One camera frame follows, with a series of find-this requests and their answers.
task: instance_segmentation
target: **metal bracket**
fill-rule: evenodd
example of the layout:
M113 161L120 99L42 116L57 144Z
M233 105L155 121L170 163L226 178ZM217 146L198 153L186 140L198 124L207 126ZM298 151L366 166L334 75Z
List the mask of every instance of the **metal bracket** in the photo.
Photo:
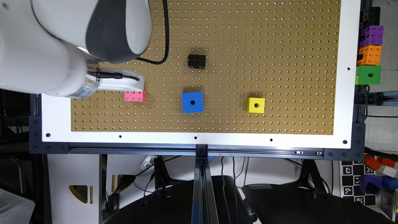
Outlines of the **metal bracket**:
M350 149L325 148L324 160L363 161L365 150L365 124L353 123Z
M357 93L354 95L354 105L365 105L366 104L365 93ZM368 105L375 105L377 101L377 95L375 93L368 94Z
M68 142L43 142L42 117L29 117L29 152L31 154L68 154Z
M192 224L218 224L207 145L197 145L193 180Z

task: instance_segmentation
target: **green block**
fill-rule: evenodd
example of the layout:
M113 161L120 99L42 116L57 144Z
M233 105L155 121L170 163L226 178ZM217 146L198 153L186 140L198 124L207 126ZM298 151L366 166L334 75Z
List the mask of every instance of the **green block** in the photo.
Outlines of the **green block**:
M380 84L381 66L362 65L356 67L355 85Z

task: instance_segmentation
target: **pink block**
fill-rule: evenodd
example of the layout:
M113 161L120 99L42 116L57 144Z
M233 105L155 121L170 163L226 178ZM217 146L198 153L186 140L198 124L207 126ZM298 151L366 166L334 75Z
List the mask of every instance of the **pink block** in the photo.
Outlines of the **pink block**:
M125 91L124 92L124 101L132 101L132 102L145 102L146 101L147 92L144 91Z

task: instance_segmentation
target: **white frame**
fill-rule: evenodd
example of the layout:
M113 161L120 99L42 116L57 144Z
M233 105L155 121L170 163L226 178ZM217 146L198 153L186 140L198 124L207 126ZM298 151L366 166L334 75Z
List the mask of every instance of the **white frame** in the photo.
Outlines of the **white frame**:
M42 95L43 141L218 144L269 146L283 149L287 147L349 149L351 147L360 3L360 0L341 1L333 135L71 131L70 99Z

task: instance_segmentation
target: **blue cube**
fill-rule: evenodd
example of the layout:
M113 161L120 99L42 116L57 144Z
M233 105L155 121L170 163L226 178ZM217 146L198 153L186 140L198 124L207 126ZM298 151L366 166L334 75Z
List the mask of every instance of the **blue cube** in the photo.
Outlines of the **blue cube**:
M183 113L204 112L202 92L182 93L181 97Z

